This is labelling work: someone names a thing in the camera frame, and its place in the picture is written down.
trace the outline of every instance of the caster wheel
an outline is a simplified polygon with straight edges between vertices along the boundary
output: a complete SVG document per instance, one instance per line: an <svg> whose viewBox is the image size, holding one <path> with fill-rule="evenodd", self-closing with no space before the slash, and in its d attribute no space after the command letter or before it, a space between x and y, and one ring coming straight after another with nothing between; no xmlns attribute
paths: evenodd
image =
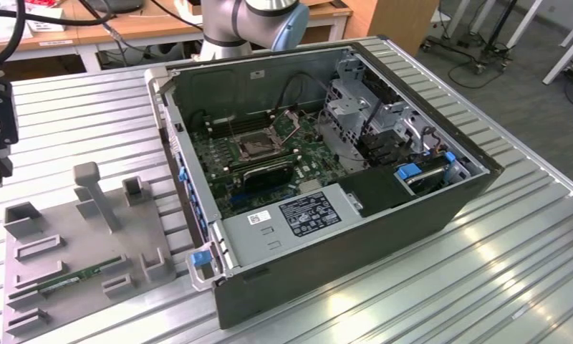
<svg viewBox="0 0 573 344"><path fill-rule="evenodd" d="M505 72L505 69L508 68L508 66L509 66L509 61L504 61L501 63L501 72Z"/></svg>

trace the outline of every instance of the blue latch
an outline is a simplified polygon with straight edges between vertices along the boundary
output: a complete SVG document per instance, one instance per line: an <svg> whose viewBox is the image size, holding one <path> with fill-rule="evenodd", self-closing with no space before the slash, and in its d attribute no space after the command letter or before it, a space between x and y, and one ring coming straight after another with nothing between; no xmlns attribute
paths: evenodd
<svg viewBox="0 0 573 344"><path fill-rule="evenodd" d="M416 166L414 163L408 163L406 165L401 166L397 169L397 174L400 175L402 180L421 173L422 171L420 170L418 166Z"/></svg>
<svg viewBox="0 0 573 344"><path fill-rule="evenodd" d="M186 180L186 170L184 169L184 166L180 167L180 172L178 172L178 181L185 181Z"/></svg>
<svg viewBox="0 0 573 344"><path fill-rule="evenodd" d="M210 250L194 252L190 255L190 261L193 262L194 267L200 267L201 265L208 264L212 262L212 253Z"/></svg>
<svg viewBox="0 0 573 344"><path fill-rule="evenodd" d="M452 153L452 152L446 152L445 157L446 157L446 160L449 163L453 163L457 159L457 157L454 156L454 153Z"/></svg>

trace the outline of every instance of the gray fixture base plate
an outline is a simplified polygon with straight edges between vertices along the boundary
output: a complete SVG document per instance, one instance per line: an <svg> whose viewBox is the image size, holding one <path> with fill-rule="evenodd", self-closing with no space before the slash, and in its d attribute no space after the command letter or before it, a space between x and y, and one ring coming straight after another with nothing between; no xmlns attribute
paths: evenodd
<svg viewBox="0 0 573 344"><path fill-rule="evenodd" d="M122 189L106 192L105 195L122 224L122 228L112 234L100 214L86 220L82 218L76 209L76 205L80 203L77 201L41 210L42 216L33 219L42 230L41 233L30 234L18 241L6 233L2 344L17 344L37 337L73 320L164 285L176 278L170 250L152 197L145 202L129 207ZM53 235L61 236L65 242L62 247L49 250L21 262L14 258L16 247ZM150 266L160 261L158 251L162 252L166 263L165 275L149 282L144 273L140 255L142 254L144 256L146 266ZM8 296L29 288L18 289L14 287L17 276L20 276L20 280L25 281L50 272L57 268L57 261L62 261L66 266L65 274L69 274L122 254L129 260L126 267L109 269L109 273L104 271L82 282L46 293L46 295L42 295L44 299L40 298L38 300L37 297L30 297L32 301L24 302L28 304L24 307L18 306L17 310L6 305L9 302ZM110 295L112 298L108 298L102 291L102 283L128 273L134 288L124 288L125 292L122 294L117 293L116 297ZM46 313L48 321L45 324L26 330L17 337L8 334L5 332L8 322L34 308Z"/></svg>

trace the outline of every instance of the power supply label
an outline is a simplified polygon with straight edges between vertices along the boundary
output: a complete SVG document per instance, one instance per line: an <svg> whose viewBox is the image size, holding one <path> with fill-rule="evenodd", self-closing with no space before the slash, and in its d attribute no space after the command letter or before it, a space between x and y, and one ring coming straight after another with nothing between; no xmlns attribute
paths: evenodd
<svg viewBox="0 0 573 344"><path fill-rule="evenodd" d="M314 233L341 221L322 192L282 204L280 211L297 237Z"/></svg>

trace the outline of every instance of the gray floor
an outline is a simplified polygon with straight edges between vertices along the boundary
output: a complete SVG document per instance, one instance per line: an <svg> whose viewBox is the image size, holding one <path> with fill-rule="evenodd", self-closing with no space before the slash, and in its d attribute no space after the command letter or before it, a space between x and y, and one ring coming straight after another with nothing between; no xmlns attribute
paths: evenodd
<svg viewBox="0 0 573 344"><path fill-rule="evenodd" d="M442 11L452 14L458 2L442 0ZM466 25L480 3L481 0L470 2L461 24ZM484 23L481 34L485 39L490 36L502 9L504 5L496 4ZM505 24L500 42L508 42L521 19L522 15L514 12ZM558 46L564 38L564 32L541 22L533 22L513 48L513 63L501 77L480 90L456 85L446 76L456 63L466 61L465 57L434 47L428 53L420 52L416 58L573 180L573 105L564 95L565 79L560 76L549 86L541 83L565 53ZM453 73L465 85L480 85L493 75L493 70L481 76L472 75L468 70Z"/></svg>

